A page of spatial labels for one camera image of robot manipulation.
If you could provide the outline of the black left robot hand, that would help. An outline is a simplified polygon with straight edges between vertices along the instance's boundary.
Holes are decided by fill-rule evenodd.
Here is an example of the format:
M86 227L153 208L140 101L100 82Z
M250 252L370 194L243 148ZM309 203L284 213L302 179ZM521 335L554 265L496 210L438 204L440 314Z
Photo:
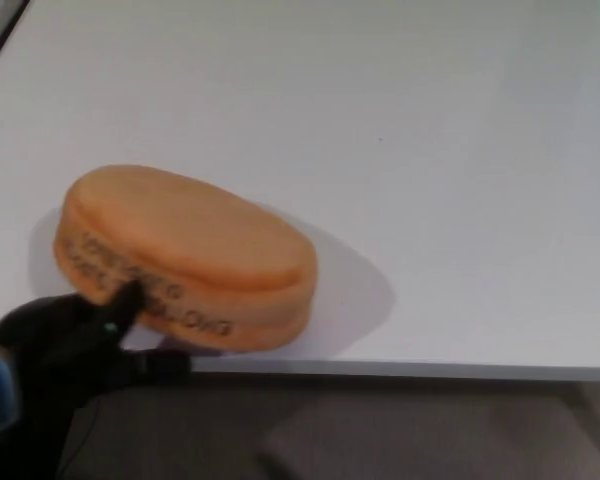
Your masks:
M0 319L0 348L15 368L20 415L73 410L118 389L171 383L191 373L173 349L128 351L122 341L146 306L138 280L102 305L77 293L25 303Z

